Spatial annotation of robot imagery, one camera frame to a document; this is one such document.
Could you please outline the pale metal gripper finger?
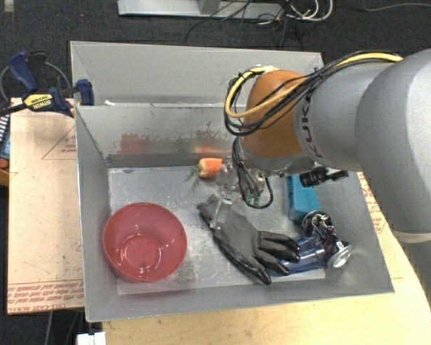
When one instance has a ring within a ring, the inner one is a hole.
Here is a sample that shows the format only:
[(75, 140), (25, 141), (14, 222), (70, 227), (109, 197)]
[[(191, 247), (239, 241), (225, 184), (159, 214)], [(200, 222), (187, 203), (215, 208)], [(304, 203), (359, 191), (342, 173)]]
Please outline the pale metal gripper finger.
[(216, 224), (224, 224), (226, 217), (231, 210), (233, 199), (228, 194), (217, 196), (213, 194), (208, 201), (208, 208), (210, 211), (209, 227), (212, 230), (216, 229)]
[(232, 196), (237, 189), (237, 174), (232, 164), (223, 164), (218, 171), (215, 184), (222, 196)]

